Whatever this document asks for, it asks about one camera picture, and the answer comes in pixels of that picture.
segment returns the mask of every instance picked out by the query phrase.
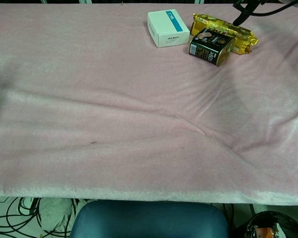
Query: white box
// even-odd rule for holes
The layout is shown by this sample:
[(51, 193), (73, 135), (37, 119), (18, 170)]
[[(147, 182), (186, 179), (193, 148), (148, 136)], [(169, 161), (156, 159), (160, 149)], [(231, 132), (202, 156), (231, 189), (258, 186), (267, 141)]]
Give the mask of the white box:
[(149, 12), (148, 29), (157, 47), (189, 42), (190, 31), (175, 9)]

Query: floor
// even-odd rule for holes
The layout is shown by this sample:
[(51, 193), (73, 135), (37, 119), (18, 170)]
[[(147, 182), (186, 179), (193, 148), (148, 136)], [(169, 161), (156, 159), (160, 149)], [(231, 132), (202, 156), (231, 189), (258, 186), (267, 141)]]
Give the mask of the floor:
[[(0, 216), (3, 216), (0, 218), (0, 226), (7, 226), (7, 221), (5, 218), (7, 209), (9, 208), (10, 204), (12, 203), (12, 201), (14, 200), (14, 198), (11, 197), (0, 197)], [(9, 214), (19, 214), (18, 212), (18, 202), (19, 202), (19, 198), (16, 199), (16, 201), (11, 205), (10, 209), (9, 209)], [(22, 235), (20, 233), (17, 232), (11, 232), (11, 233), (6, 233), (5, 235), (0, 235), (0, 238), (3, 237), (10, 237), (10, 238), (26, 238), (26, 237), (30, 237), (30, 238), (39, 238), (40, 235), (42, 235), (42, 237), (47, 237), (47, 238), (56, 238), (56, 237), (68, 237), (69, 233), (67, 233), (67, 236), (64, 236), (64, 232), (65, 230), (65, 226), (68, 220), (68, 215), (72, 213), (72, 219), (70, 220), (70, 222), (68, 223), (68, 231), (71, 229), (73, 222), (74, 222), (74, 215), (73, 215), (73, 210), (72, 209), (72, 204), (71, 202), (69, 203), (71, 209), (70, 211), (66, 211), (66, 205), (60, 206), (57, 204), (57, 202), (55, 203), (53, 199), (51, 200), (47, 200), (46, 202), (47, 207), (49, 204), (54, 204), (55, 207), (58, 207), (58, 211), (59, 214), (56, 214), (54, 217), (51, 217), (50, 215), (48, 216), (48, 221), (50, 223), (60, 223), (59, 224), (59, 232), (60, 233), (56, 233), (54, 235), (57, 236), (53, 236), (53, 235), (49, 235), (46, 232), (44, 232), (41, 227), (38, 224), (38, 221), (35, 218), (33, 218), (26, 226), (24, 226), (23, 228), (21, 228), (19, 230), (19, 232), (22, 232), (25, 235)], [(78, 212), (78, 210), (84, 205), (84, 203), (82, 202), (80, 207), (79, 205), (76, 206), (76, 213)], [(224, 206), (223, 204), (212, 204), (213, 206), (218, 207), (220, 210), (224, 211)], [(226, 204), (225, 205), (225, 209), (226, 209), (226, 213), (227, 216), (230, 218), (231, 217), (231, 205), (230, 204)], [(298, 221), (298, 206), (260, 206), (260, 205), (254, 205), (254, 210), (255, 212), (260, 212), (262, 210), (272, 210), (272, 211), (278, 211), (278, 212), (282, 212), (290, 217), (292, 217), (293, 219), (295, 219), (296, 221)], [(250, 209), (250, 205), (249, 204), (234, 204), (234, 219), (233, 219), (233, 224), (235, 227), (238, 227), (242, 224), (244, 224), (245, 222), (247, 222), (252, 216), (252, 212)], [(27, 219), (29, 219), (30, 216), (15, 216), (15, 217), (9, 217), (8, 220), (11, 224), (15, 225), (18, 223), (21, 223)], [(11, 231), (11, 229), (7, 229), (7, 228), (0, 228), (0, 232), (6, 232), (6, 231)]]

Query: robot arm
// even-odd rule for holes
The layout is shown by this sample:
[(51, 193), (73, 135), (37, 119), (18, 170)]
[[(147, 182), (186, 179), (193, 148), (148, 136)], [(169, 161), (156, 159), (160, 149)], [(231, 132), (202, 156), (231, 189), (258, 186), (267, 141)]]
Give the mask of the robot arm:
[(298, 7), (298, 0), (280, 0), (283, 3), (287, 3), (286, 5), (282, 6), (281, 8), (266, 12), (266, 13), (254, 13), (254, 10), (258, 7), (259, 4), (263, 5), (266, 3), (266, 0), (250, 0), (245, 8), (241, 6), (244, 0), (238, 0), (233, 6), (241, 11), (240, 16), (233, 22), (233, 25), (239, 26), (242, 24), (249, 16), (269, 16), (275, 13), (281, 12), (282, 10), (287, 9), (293, 5)]

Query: black bag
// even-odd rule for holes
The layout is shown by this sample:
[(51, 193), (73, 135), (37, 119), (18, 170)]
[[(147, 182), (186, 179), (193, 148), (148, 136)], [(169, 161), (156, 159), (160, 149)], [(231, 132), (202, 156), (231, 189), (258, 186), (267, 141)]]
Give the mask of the black bag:
[(256, 238), (255, 225), (260, 228), (273, 227), (276, 223), (279, 223), (286, 238), (298, 238), (298, 222), (283, 213), (273, 211), (256, 214), (249, 222), (236, 228), (232, 232), (232, 238)]

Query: blue label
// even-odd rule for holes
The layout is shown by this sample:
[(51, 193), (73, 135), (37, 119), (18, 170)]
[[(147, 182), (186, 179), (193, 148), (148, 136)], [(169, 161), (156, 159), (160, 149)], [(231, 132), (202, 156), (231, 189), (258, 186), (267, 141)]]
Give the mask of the blue label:
[(177, 30), (177, 32), (179, 31), (183, 31), (179, 22), (177, 21), (177, 19), (175, 19), (175, 16), (173, 15), (173, 13), (171, 11), (166, 11), (168, 17), (170, 18), (172, 24), (174, 25), (174, 28)]

